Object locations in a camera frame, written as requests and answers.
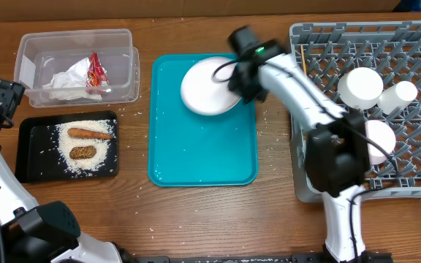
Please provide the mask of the wooden chopstick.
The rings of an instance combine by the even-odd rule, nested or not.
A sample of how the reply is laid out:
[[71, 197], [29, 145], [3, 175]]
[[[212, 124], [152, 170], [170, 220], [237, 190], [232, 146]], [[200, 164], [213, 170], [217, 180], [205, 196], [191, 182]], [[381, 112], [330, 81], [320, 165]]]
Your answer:
[[306, 66], [306, 56], [305, 56], [305, 47], [304, 45], [300, 45], [300, 56], [302, 61], [303, 71], [306, 77], [308, 77], [308, 69]]

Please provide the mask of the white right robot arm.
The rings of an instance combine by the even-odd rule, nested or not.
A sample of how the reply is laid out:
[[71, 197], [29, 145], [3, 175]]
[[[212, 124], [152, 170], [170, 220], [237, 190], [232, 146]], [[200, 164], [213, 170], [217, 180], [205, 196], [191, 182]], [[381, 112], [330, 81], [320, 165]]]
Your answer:
[[345, 111], [325, 96], [275, 39], [260, 42], [248, 26], [228, 37], [236, 55], [228, 89], [244, 103], [264, 102], [275, 94], [306, 132], [304, 169], [322, 194], [327, 236], [320, 254], [303, 254], [303, 262], [391, 262], [389, 253], [367, 251], [361, 231], [363, 185], [370, 169], [362, 113]]

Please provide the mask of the white cup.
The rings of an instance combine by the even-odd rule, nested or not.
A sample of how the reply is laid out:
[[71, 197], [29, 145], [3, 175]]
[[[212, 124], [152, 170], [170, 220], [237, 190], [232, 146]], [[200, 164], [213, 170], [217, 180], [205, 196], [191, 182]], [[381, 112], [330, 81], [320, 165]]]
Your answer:
[[401, 81], [383, 91], [377, 105], [384, 114], [389, 115], [396, 109], [404, 109], [413, 102], [418, 95], [415, 84], [409, 81]]

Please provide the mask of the white plate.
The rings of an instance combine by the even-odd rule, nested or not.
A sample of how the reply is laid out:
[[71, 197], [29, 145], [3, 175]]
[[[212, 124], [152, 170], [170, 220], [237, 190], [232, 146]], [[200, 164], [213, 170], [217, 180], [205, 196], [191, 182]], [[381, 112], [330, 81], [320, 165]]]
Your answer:
[[183, 103], [194, 113], [200, 115], [220, 115], [233, 108], [241, 97], [228, 88], [228, 79], [235, 68], [229, 64], [213, 73], [231, 59], [214, 56], [198, 61], [183, 77], [181, 98]]

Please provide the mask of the pink white bowl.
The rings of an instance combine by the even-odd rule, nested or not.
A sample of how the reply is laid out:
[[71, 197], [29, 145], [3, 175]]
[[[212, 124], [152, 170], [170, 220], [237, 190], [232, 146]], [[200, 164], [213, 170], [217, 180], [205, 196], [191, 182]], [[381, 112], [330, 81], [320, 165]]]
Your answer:
[[[394, 131], [384, 122], [370, 120], [365, 122], [365, 132], [368, 139], [375, 142], [389, 156], [395, 148], [396, 137]], [[376, 147], [368, 144], [369, 161], [371, 165], [382, 164], [387, 157]]]

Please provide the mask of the orange carrot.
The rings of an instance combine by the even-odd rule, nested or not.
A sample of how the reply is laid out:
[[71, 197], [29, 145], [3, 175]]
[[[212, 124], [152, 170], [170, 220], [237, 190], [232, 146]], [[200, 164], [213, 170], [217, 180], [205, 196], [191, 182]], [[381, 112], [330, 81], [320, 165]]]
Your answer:
[[111, 134], [79, 128], [70, 128], [67, 130], [67, 134], [79, 139], [113, 140], [115, 138]]

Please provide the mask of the red silver snack wrapper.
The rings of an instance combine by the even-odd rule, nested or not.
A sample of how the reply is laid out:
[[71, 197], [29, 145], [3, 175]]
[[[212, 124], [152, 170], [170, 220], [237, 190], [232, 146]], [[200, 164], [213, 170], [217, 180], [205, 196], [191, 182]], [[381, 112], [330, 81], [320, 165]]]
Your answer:
[[107, 73], [101, 65], [98, 54], [92, 53], [88, 60], [90, 65], [87, 70], [86, 86], [108, 86], [109, 80], [107, 78]]

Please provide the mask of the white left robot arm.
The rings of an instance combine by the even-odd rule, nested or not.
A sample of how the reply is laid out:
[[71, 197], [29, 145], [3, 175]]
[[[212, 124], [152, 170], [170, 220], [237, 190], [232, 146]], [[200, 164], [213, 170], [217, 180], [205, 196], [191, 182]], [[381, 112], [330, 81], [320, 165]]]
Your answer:
[[[20, 83], [0, 79], [0, 132], [12, 128], [12, 117], [24, 91]], [[77, 219], [63, 202], [40, 205], [0, 153], [0, 262], [134, 261], [115, 243], [81, 232]]]

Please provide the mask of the white napkin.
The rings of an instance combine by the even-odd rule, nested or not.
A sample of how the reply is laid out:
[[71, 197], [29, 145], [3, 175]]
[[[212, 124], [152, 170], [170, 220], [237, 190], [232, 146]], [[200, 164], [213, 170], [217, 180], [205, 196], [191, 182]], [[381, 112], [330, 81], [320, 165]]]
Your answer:
[[48, 84], [43, 88], [52, 88], [50, 92], [51, 99], [71, 101], [75, 99], [93, 99], [100, 101], [100, 94], [90, 94], [87, 90], [68, 91], [68, 88], [86, 87], [87, 71], [90, 66], [89, 58], [84, 58], [73, 64], [65, 72], [59, 72], [52, 76]]

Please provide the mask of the teal plastic tray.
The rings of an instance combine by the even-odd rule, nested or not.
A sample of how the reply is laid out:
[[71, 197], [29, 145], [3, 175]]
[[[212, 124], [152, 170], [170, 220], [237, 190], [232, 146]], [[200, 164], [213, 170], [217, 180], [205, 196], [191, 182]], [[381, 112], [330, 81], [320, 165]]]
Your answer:
[[186, 72], [207, 53], [169, 54], [151, 75], [148, 176], [161, 187], [244, 186], [259, 169], [255, 105], [204, 116], [181, 98]]

